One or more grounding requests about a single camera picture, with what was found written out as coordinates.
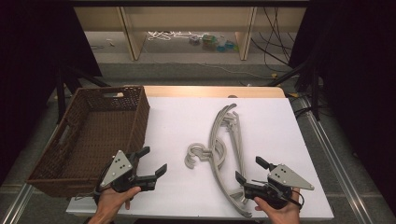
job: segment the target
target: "brown woven basket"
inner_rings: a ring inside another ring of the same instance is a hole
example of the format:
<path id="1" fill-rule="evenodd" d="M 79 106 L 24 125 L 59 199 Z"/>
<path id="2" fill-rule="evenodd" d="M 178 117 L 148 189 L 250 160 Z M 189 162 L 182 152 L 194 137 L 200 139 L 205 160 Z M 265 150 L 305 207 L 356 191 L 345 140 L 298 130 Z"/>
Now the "brown woven basket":
<path id="1" fill-rule="evenodd" d="M 52 197 L 92 192 L 118 150 L 142 148 L 148 119 L 143 86 L 78 89 L 26 183 Z"/>

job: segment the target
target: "human hand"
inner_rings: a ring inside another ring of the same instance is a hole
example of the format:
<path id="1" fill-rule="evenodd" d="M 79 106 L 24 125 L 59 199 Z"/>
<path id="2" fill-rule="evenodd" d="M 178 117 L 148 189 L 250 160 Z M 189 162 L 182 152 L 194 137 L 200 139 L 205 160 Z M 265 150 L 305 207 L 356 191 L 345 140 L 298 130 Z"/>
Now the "human hand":
<path id="1" fill-rule="evenodd" d="M 110 223 L 119 212 L 122 205 L 125 203 L 125 209 L 129 210 L 131 207 L 130 199 L 133 198 L 141 188 L 134 187 L 123 193 L 117 193 L 114 189 L 106 189 L 102 192 L 98 208 L 95 215 L 91 218 L 90 224 L 105 224 Z"/>
<path id="2" fill-rule="evenodd" d="M 298 202 L 300 189 L 293 188 L 291 198 Z M 264 211 L 271 219 L 273 224 L 299 224 L 300 208 L 294 203 L 288 203 L 281 209 L 271 207 L 265 200 L 255 197 L 254 202 L 258 205 L 256 211 Z"/>

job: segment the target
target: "wicker basket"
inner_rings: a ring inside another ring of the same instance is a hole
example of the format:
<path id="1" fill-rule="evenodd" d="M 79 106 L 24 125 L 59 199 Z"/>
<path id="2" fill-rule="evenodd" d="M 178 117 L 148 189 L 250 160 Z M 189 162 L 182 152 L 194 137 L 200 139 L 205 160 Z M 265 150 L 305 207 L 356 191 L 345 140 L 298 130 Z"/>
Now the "wicker basket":
<path id="1" fill-rule="evenodd" d="M 26 183 L 52 197 L 92 192 L 118 150 L 142 148 L 148 119 L 142 86 L 78 89 Z"/>

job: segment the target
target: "white table surface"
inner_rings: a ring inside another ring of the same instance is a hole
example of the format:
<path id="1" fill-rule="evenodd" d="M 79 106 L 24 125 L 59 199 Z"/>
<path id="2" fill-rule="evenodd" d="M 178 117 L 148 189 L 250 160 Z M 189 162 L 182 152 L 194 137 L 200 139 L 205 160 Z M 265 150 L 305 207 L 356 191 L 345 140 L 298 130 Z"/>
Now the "white table surface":
<path id="1" fill-rule="evenodd" d="M 141 192 L 132 200 L 131 210 L 123 207 L 119 215 L 133 218 L 205 218 L 246 219 L 222 194 L 208 161 L 196 159 L 194 169 L 184 164 L 187 147 L 191 143 L 208 145 L 209 133 L 218 112 L 236 103 L 232 111 L 239 114 L 247 182 L 266 180 L 268 170 L 255 162 L 256 156 L 278 165 L 285 163 L 315 186 L 302 189 L 304 208 L 302 220 L 333 218 L 332 210 L 318 180 L 318 175 L 306 149 L 304 139 L 286 98 L 198 98 L 149 97 L 150 111 L 145 146 L 149 154 L 140 159 L 137 174 L 153 175 L 167 163 L 165 175 L 158 179 L 154 191 Z M 230 189 L 239 184 L 234 178 L 237 170 L 230 137 L 225 128 L 219 136 L 226 142 L 227 158 L 220 169 Z M 267 218 L 254 210 L 248 201 L 246 209 L 253 219 Z M 92 198 L 71 200 L 66 212 L 77 216 L 91 216 L 96 210 Z"/>

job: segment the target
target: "floor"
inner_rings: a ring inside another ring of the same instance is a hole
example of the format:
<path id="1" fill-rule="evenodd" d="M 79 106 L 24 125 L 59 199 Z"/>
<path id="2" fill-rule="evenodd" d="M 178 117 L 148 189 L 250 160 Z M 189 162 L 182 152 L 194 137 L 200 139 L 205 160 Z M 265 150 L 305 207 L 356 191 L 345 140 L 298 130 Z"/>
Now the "floor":
<path id="1" fill-rule="evenodd" d="M 182 37 L 169 35 L 170 38 L 168 36 L 164 37 L 165 39 L 147 39 L 139 60 L 132 62 L 123 34 L 86 33 L 86 35 L 103 73 L 103 77 L 100 78 L 111 86 L 125 84 L 262 86 L 274 77 L 284 74 L 284 71 L 290 70 L 283 63 L 265 55 L 254 44 L 249 47 L 247 60 L 240 61 L 235 49 L 218 52 L 215 49 L 204 49 L 202 45 L 192 45 L 189 39 L 182 38 L 187 34 L 178 34 Z M 235 41 L 233 34 L 210 33 L 210 35 L 223 35 L 228 40 Z M 275 40 L 271 42 L 291 48 L 294 37 L 295 34 L 282 34 L 282 43 L 273 42 Z M 268 39 L 269 35 L 253 36 L 255 42 L 262 48 L 266 46 L 265 38 Z M 270 45 L 267 50 L 277 58 L 287 60 L 282 48 Z M 293 85 L 296 80 L 297 77 L 292 77 L 280 87 L 285 93 L 295 93 Z M 81 81 L 85 86 L 91 85 Z M 326 106 L 325 96 L 323 94 L 320 96 L 319 102 L 324 105 L 319 110 L 320 121 L 316 121 L 310 112 L 296 113 L 298 115 L 296 118 L 331 205 L 334 219 L 303 221 L 303 223 L 396 223 L 395 216 L 361 165 L 359 158 L 354 156 L 353 148 L 339 127 L 337 118 L 332 115 L 332 109 Z M 309 99 L 309 92 L 300 92 L 299 97 L 290 97 L 290 104 L 293 110 L 297 111 L 308 107 Z M 24 185 L 24 180 L 34 169 L 43 148 L 50 140 L 56 128 L 56 121 L 57 101 L 54 93 L 49 98 L 48 108 L 36 126 L 30 144 L 21 152 L 0 188 L 0 217 L 3 218 L 3 223 L 82 223 L 84 221 L 84 217 L 75 217 L 65 212 L 68 205 L 66 199 L 51 198 L 39 190 Z M 30 192 L 30 194 L 20 195 L 20 192 Z M 362 201 L 362 204 L 354 205 L 353 202 L 357 200 Z M 359 214 L 362 208 L 367 213 Z M 116 223 L 134 222 L 163 223 L 160 220 L 136 221 L 125 217 L 120 217 L 116 221 Z M 181 221 L 171 220 L 167 223 L 179 222 Z"/>

